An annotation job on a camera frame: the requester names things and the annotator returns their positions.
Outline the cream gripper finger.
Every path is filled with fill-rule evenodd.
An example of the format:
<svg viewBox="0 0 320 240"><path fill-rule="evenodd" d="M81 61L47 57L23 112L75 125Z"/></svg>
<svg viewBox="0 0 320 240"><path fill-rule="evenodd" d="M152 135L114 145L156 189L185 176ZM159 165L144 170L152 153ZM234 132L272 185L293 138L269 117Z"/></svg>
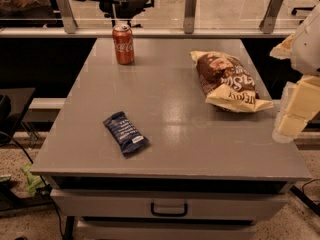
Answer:
<svg viewBox="0 0 320 240"><path fill-rule="evenodd" d="M287 82L281 96L272 137L291 142L320 112L320 78L303 76L297 83Z"/></svg>
<svg viewBox="0 0 320 240"><path fill-rule="evenodd" d="M280 60L289 59L293 37L294 35L290 34L281 43L273 47L269 55Z"/></svg>

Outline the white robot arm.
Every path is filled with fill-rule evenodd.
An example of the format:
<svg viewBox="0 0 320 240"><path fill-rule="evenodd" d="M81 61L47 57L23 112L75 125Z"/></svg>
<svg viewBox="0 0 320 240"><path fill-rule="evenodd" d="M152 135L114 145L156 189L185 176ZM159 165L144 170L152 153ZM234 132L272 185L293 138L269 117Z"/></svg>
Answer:
<svg viewBox="0 0 320 240"><path fill-rule="evenodd" d="M320 5L270 56L289 59L291 67L302 74L296 83L286 83L272 133L276 142L289 143L320 112Z"/></svg>

